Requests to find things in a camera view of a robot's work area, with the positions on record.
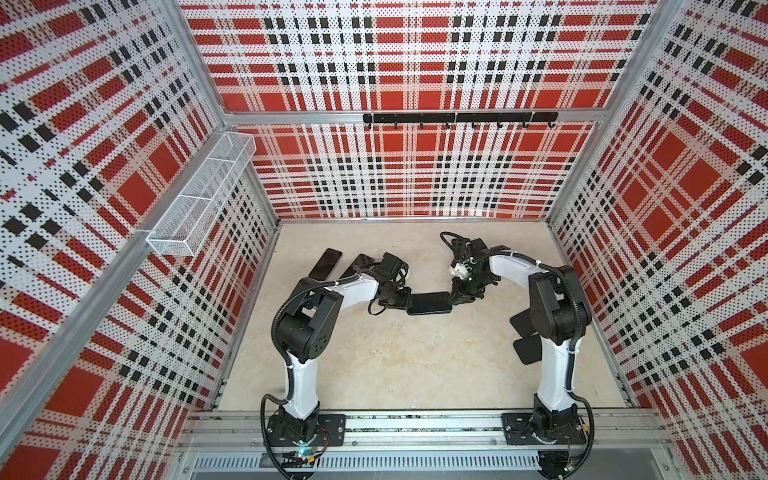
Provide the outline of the black smartphone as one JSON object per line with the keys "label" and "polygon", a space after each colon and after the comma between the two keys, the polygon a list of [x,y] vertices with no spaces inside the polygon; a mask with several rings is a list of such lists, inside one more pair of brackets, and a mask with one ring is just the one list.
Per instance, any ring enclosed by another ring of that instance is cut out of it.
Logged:
{"label": "black smartphone", "polygon": [[449,292],[431,292],[412,294],[406,309],[409,316],[448,314],[453,305]]}
{"label": "black smartphone", "polygon": [[315,265],[312,267],[308,277],[317,281],[326,281],[342,258],[343,253],[339,250],[327,248]]}
{"label": "black smartphone", "polygon": [[372,267],[377,264],[377,261],[366,254],[359,254],[353,262],[342,273],[341,279],[349,279],[361,274],[367,273]]}

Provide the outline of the black phone case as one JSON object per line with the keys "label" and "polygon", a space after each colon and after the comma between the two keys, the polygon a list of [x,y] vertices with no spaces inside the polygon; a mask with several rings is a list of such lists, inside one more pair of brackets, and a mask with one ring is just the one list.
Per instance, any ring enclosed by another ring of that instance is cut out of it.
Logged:
{"label": "black phone case", "polygon": [[513,348],[523,365],[532,365],[542,360],[542,343],[539,335],[517,339]]}
{"label": "black phone case", "polygon": [[521,338],[527,338],[537,334],[536,328],[531,320],[531,311],[529,309],[525,309],[512,316],[510,318],[510,325]]}

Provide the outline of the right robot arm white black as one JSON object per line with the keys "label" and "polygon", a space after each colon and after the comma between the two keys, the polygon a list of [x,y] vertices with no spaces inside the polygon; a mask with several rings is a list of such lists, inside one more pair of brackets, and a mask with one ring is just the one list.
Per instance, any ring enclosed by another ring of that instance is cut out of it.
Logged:
{"label": "right robot arm white black", "polygon": [[555,267],[528,255],[481,239],[443,231],[440,239],[453,254],[451,302],[469,304],[485,296],[486,288],[502,280],[525,287],[529,308],[510,319],[520,342],[537,341],[541,379],[534,410],[541,418],[575,412],[585,401],[573,392],[576,357],[591,323],[586,297],[575,270]]}

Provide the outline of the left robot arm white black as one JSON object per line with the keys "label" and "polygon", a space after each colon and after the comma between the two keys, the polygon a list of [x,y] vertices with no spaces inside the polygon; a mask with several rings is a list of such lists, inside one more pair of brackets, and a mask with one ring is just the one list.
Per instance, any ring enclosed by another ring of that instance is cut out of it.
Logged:
{"label": "left robot arm white black", "polygon": [[375,260],[360,254],[341,278],[330,278],[342,253],[328,249],[278,309],[271,340],[286,366],[286,394],[278,404],[284,414],[307,421],[317,413],[317,359],[328,347],[339,314],[360,304],[406,310],[411,290],[408,264],[385,253]]}

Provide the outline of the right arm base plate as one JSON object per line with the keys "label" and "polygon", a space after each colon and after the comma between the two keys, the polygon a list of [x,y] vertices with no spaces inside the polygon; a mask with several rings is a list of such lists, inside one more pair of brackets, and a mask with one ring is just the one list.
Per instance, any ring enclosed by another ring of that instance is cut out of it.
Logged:
{"label": "right arm base plate", "polygon": [[508,445],[582,446],[587,435],[578,414],[556,412],[503,413],[502,433]]}

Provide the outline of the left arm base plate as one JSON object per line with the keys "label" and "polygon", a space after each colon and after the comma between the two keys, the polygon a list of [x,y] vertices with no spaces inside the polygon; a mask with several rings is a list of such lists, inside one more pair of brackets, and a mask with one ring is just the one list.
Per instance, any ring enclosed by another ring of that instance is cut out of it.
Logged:
{"label": "left arm base plate", "polygon": [[273,447],[337,447],[344,443],[346,423],[344,414],[312,414],[300,420],[280,411],[269,418],[266,436]]}

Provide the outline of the black hook rail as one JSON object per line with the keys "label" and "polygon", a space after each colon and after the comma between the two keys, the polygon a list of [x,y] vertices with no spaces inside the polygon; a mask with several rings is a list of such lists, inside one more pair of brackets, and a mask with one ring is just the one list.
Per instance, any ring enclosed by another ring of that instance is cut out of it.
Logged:
{"label": "black hook rail", "polygon": [[362,120],[366,125],[374,124],[457,124],[457,123],[530,123],[553,124],[558,120],[559,113],[553,112],[449,112],[449,113],[370,113],[363,114]]}

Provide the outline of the aluminium front rail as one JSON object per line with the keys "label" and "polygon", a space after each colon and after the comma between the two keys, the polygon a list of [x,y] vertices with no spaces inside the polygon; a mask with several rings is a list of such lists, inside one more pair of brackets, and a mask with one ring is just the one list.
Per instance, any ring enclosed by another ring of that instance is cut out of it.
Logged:
{"label": "aluminium front rail", "polygon": [[[296,475],[333,478],[538,479],[543,467],[577,463],[577,479],[682,479],[657,416],[644,409],[598,408],[594,442],[575,427],[542,443],[516,410],[346,411],[328,426],[329,447]],[[172,456],[172,479],[279,476],[255,412],[195,414]]]}

